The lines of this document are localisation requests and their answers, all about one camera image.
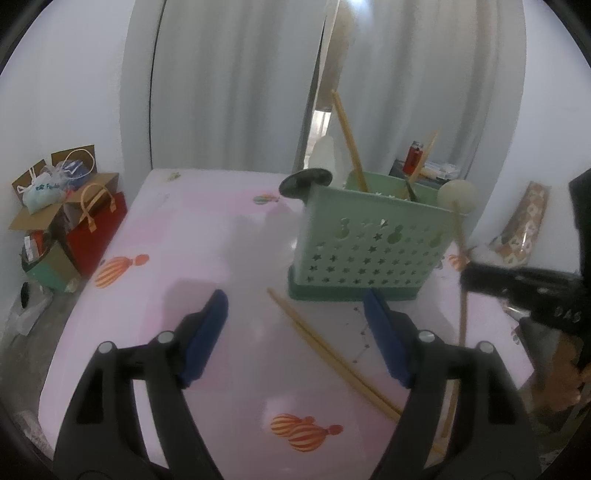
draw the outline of white plastic bag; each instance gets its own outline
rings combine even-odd
[[[27,336],[43,311],[53,299],[53,292],[36,282],[28,282],[29,297],[25,307],[22,306],[21,296],[17,296],[10,309],[6,334],[14,337],[17,333]]]
[[[66,198],[66,186],[68,177],[61,169],[43,167],[42,173],[37,177],[30,169],[33,181],[28,187],[17,187],[22,193],[22,202],[32,215],[52,203],[60,203]]]

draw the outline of wooden stick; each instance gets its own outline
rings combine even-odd
[[[418,176],[421,174],[421,170],[423,169],[425,162],[429,158],[429,155],[431,155],[431,150],[433,150],[433,146],[435,145],[435,142],[437,141],[437,137],[439,137],[439,130],[437,130],[433,134],[431,141],[429,142],[427,149],[421,155],[421,159],[418,161],[417,166],[413,171],[413,174],[410,175],[410,177],[408,178],[408,182],[410,185],[413,185],[417,181]],[[398,194],[398,198],[407,199],[408,198],[408,190],[407,189],[400,190],[400,194]]]
[[[347,119],[347,114],[345,113],[343,102],[341,102],[340,100],[339,92],[333,90],[332,97],[333,103],[335,105],[336,114],[339,117],[340,127],[343,130],[345,142],[347,143],[347,148],[349,149],[349,153],[351,154],[351,162],[353,163],[353,169],[355,171],[355,176],[357,177],[359,190],[361,190],[362,192],[368,192],[368,184],[365,181],[365,175],[363,175],[363,166],[361,165],[359,152],[357,151],[357,146],[355,145],[353,132],[351,130],[351,126],[349,125],[349,120]]]
[[[462,229],[462,216],[460,214],[460,207],[457,202],[453,202],[453,225],[456,236],[456,243],[458,248],[458,257],[460,260],[460,271],[466,268],[468,261],[468,251],[466,248],[466,236]],[[459,332],[459,345],[466,346],[466,331],[468,325],[468,292],[465,289],[460,291],[460,332]],[[449,411],[447,417],[443,423],[443,429],[441,436],[446,438],[451,429],[453,423],[453,417],[456,412],[457,398],[460,394],[460,383],[456,381],[453,386],[452,398],[449,404]]]
[[[340,356],[324,339],[300,316],[300,314],[280,297],[275,290],[268,288],[269,296],[279,305],[281,310],[294,322],[294,328],[300,336],[310,345],[326,363],[328,363],[343,380],[355,391],[364,396],[378,410],[381,410],[388,418],[399,422],[402,409],[394,405],[376,387],[374,387],[357,370],[349,365],[347,360]],[[433,452],[445,455],[445,451],[439,445],[433,445]]]

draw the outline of white wall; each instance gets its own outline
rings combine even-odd
[[[123,173],[119,84],[134,3],[54,0],[0,75],[0,325],[23,276],[22,234],[7,231],[20,208],[13,179],[51,152],[87,144],[100,171]]]
[[[471,237],[500,233],[530,180],[552,187],[530,265],[579,267],[568,182],[591,168],[591,68],[542,0],[523,0],[527,36],[525,84],[511,148]]]

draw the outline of floor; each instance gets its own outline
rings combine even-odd
[[[28,336],[9,331],[0,339],[0,397],[27,437],[49,457],[53,451],[37,420],[39,398],[53,353],[82,290],[83,286],[74,294],[56,294]]]

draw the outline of plastic bag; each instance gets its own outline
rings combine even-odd
[[[86,183],[87,176],[90,174],[82,160],[67,160],[58,166],[61,166],[68,176],[68,190],[74,192]]]
[[[92,158],[92,166],[91,166],[90,170],[86,167],[86,165],[84,165],[84,162],[82,160],[75,160],[75,159],[70,160],[70,157],[72,156],[72,154],[78,153],[78,152],[86,152]],[[92,173],[95,165],[96,165],[96,160],[95,160],[95,157],[92,153],[90,153],[85,148],[77,148],[75,150],[72,150],[70,153],[68,153],[68,156],[66,157],[66,159],[63,162],[59,162],[56,165],[56,168],[59,168],[60,170],[62,170],[64,172],[64,174],[68,177],[68,183],[67,183],[66,190],[76,191],[80,187],[82,187],[86,183],[86,181],[89,179],[88,175],[90,175]]]
[[[35,322],[49,306],[53,292],[36,282],[25,282],[21,294],[14,300],[7,322],[7,334],[28,335]]]
[[[26,188],[19,187],[22,202],[32,215],[52,203],[60,203],[66,198],[67,176],[63,171],[52,167],[43,167],[42,173],[33,178]]]

